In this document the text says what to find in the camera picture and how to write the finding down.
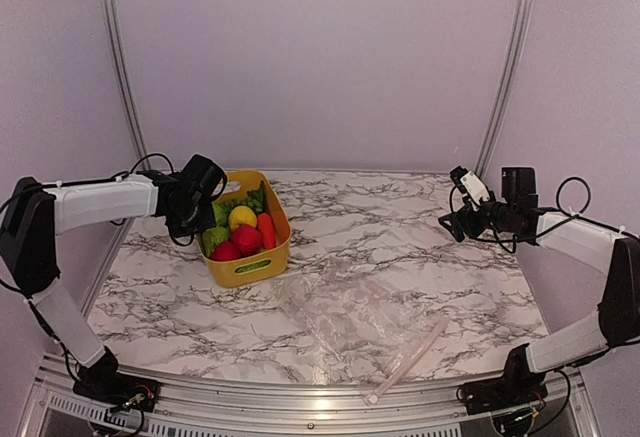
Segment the green grape bunch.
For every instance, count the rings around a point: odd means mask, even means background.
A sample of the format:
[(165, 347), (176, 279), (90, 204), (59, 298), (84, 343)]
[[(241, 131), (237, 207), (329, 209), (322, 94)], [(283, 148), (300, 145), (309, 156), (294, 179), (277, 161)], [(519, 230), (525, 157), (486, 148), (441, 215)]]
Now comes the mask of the green grape bunch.
[(264, 186), (257, 189), (249, 190), (244, 205), (249, 207), (256, 215), (267, 212), (267, 198)]

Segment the left aluminium frame post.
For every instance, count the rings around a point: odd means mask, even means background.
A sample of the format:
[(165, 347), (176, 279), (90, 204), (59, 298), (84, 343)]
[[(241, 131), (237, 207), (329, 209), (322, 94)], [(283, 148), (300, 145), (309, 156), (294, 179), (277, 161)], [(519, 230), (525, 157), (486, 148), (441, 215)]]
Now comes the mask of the left aluminium frame post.
[(126, 125), (132, 140), (135, 155), (142, 158), (148, 153), (142, 126), (138, 117), (135, 99), (128, 75), (124, 44), (121, 36), (116, 0), (101, 0), (106, 25), (107, 39), (113, 63), (116, 84), (122, 102)]

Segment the orange carrot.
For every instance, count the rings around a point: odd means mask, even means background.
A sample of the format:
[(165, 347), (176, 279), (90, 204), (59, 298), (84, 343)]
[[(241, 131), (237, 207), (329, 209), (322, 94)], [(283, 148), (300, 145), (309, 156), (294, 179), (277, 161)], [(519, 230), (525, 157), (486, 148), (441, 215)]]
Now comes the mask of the orange carrot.
[(277, 245), (276, 232), (273, 219), (268, 213), (257, 216), (257, 229), (262, 235), (264, 249), (274, 249)]

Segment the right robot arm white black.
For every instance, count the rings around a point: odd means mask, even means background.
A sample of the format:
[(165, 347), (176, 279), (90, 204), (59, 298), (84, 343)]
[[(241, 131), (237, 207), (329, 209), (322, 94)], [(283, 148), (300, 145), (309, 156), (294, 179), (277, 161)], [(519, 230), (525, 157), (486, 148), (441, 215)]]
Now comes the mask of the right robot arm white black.
[(544, 389), (547, 373), (593, 362), (639, 342), (639, 238), (586, 217), (583, 209), (540, 204), (531, 167), (505, 167), (495, 194), (473, 171), (450, 173), (451, 204), (439, 223), (462, 242), (522, 252), (525, 273), (553, 331), (509, 351), (501, 374), (461, 386), (474, 409), (515, 405)]

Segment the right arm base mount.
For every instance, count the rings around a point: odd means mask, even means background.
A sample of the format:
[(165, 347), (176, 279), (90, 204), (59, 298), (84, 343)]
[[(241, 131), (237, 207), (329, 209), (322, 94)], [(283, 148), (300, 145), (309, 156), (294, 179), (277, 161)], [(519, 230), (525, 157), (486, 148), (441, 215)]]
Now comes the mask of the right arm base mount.
[(466, 382), (456, 391), (456, 398), (465, 406), (468, 415), (525, 405), (547, 395), (543, 382), (513, 384), (503, 377)]

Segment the aluminium frame post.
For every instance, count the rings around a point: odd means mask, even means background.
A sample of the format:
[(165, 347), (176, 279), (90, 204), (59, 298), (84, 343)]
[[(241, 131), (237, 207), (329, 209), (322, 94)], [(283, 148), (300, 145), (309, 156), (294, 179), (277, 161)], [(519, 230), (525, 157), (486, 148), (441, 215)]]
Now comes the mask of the aluminium frame post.
[(532, 7), (533, 0), (516, 0), (515, 14), (498, 90), (475, 164), (475, 172), (481, 177), (487, 174), (505, 122), (510, 94), (524, 52)]
[(126, 125), (132, 140), (135, 155), (142, 158), (148, 153), (142, 126), (138, 117), (135, 99), (128, 75), (124, 44), (121, 36), (116, 0), (101, 0), (106, 25), (107, 39), (113, 63), (116, 84), (122, 102)]

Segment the red apple in basket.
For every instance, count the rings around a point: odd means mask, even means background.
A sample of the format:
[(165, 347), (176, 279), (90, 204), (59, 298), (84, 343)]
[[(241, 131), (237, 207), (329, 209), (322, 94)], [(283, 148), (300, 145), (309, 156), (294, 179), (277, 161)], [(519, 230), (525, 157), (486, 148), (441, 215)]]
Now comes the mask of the red apple in basket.
[(263, 247), (262, 235), (256, 228), (246, 225), (231, 234), (231, 241), (238, 247), (243, 257), (257, 254)]

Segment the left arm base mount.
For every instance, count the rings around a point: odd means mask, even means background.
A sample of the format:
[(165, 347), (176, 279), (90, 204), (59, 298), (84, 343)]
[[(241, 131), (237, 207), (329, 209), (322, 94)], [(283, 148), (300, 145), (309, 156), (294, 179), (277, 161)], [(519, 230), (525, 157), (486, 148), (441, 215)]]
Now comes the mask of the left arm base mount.
[(154, 410), (159, 390), (160, 384), (156, 380), (121, 373), (116, 373), (114, 379), (99, 384), (76, 382), (73, 385), (75, 394), (110, 404), (119, 410), (124, 410), (126, 402), (141, 394), (143, 399), (136, 408), (145, 413)]

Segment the front aluminium rail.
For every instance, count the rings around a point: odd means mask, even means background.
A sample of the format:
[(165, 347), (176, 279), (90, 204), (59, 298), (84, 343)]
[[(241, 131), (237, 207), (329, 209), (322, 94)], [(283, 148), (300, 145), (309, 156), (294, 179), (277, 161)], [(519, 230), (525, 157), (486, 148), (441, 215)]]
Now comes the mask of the front aluminium rail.
[[(497, 436), (516, 410), (470, 415), (461, 378), (397, 384), (368, 406), (364, 385), (320, 386), (206, 379), (125, 367), (159, 384), (145, 436)], [(72, 392), (62, 358), (47, 354), (29, 392), (18, 435), (87, 436), (135, 430), (138, 417), (107, 417), (104, 403)]]

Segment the clear zip top bag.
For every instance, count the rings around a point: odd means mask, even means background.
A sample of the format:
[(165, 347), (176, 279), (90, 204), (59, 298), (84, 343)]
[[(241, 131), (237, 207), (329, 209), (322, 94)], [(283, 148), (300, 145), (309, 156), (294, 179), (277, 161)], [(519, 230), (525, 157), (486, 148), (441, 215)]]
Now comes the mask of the clear zip top bag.
[(396, 287), (335, 257), (318, 271), (285, 278), (278, 298), (283, 311), (357, 381), (368, 407), (417, 366), (449, 324), (446, 315), (412, 307)]

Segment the red apple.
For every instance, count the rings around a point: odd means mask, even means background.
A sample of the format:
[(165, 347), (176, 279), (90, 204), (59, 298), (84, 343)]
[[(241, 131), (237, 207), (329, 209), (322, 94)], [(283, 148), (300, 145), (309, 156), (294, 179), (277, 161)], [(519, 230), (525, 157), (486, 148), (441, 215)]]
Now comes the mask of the red apple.
[(216, 262), (229, 262), (242, 258), (242, 253), (231, 241), (221, 243), (210, 254), (209, 259)]
[(238, 247), (243, 257), (257, 254), (263, 247), (262, 235), (256, 228), (246, 225), (231, 234), (231, 241)]

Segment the yellow plastic basket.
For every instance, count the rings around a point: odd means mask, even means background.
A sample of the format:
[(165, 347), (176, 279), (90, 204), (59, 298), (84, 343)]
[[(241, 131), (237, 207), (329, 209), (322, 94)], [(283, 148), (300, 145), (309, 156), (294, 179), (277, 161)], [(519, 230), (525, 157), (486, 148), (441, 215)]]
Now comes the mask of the yellow plastic basket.
[(197, 236), (214, 282), (235, 288), (283, 273), (292, 229), (271, 182), (257, 170), (231, 171), (227, 182), (238, 188), (214, 194), (214, 226)]

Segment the green apple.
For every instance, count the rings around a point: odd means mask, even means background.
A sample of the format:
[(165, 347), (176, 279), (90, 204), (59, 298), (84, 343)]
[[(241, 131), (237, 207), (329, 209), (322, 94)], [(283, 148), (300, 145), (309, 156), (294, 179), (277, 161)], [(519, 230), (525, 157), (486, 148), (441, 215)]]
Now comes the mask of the green apple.
[(231, 212), (231, 210), (229, 209), (229, 206), (226, 205), (225, 203), (223, 204), (213, 203), (212, 208), (214, 212), (216, 226), (227, 227), (229, 222), (229, 215)]

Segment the right aluminium frame post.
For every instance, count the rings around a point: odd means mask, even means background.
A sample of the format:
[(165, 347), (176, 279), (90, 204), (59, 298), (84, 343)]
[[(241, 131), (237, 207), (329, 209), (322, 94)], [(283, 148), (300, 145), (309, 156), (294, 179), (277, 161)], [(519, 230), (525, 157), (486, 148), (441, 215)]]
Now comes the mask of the right aluminium frame post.
[(524, 52), (532, 7), (533, 0), (516, 0), (515, 14), (498, 90), (475, 164), (475, 172), (481, 177), (487, 174), (505, 122), (510, 94)]

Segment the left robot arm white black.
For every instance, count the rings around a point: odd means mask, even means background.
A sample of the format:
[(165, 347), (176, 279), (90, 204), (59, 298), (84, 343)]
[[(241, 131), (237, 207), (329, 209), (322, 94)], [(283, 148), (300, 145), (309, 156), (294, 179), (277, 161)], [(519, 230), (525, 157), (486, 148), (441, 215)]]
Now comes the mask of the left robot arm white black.
[(118, 361), (101, 342), (60, 282), (57, 236), (115, 220), (162, 218), (173, 240), (215, 224), (212, 203), (227, 176), (194, 155), (179, 172), (128, 171), (105, 179), (40, 183), (24, 177), (2, 204), (1, 258), (34, 316), (80, 366), (78, 380), (106, 402), (125, 395)]

